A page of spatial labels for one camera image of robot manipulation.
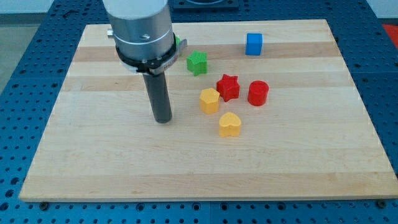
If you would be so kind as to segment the green block behind arm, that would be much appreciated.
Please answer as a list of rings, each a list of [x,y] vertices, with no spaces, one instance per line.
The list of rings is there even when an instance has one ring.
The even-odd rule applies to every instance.
[[[180,38],[177,35],[175,35],[174,37],[175,37],[176,53],[179,54]]]

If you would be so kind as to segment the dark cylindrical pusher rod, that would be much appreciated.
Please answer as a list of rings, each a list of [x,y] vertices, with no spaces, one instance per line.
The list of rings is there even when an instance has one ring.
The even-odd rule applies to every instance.
[[[168,123],[172,119],[169,93],[165,74],[143,75],[152,114],[158,123]]]

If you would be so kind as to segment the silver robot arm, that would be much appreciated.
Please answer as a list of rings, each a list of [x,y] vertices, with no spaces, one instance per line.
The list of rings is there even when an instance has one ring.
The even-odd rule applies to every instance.
[[[141,73],[154,119],[172,119],[165,71],[179,58],[187,40],[177,41],[167,0],[103,0],[116,52],[124,66]]]

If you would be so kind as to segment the black gripper mounting flange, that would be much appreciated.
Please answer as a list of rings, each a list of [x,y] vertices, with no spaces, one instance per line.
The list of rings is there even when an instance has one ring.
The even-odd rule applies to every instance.
[[[152,60],[134,60],[128,58],[127,56],[122,54],[119,47],[116,47],[116,52],[127,69],[132,70],[136,73],[143,73],[145,75],[158,75],[160,73],[164,73],[167,69],[169,69],[177,61],[177,59],[182,54],[183,50],[187,48],[187,46],[188,40],[180,39],[179,54],[176,53],[176,45],[174,43],[168,52]]]

